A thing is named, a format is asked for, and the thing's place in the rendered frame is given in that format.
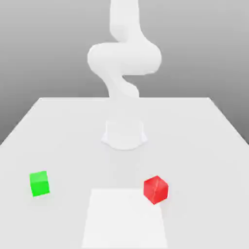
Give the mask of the small green cube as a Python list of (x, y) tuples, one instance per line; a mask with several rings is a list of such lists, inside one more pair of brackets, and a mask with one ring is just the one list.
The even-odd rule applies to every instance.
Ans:
[(49, 181), (46, 171), (31, 173), (29, 177), (33, 197), (50, 193)]

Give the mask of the small red cube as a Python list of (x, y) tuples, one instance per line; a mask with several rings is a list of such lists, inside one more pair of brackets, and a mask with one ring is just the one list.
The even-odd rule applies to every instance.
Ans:
[(168, 193), (168, 183), (159, 176), (149, 178), (143, 183), (143, 194), (154, 205), (167, 199)]

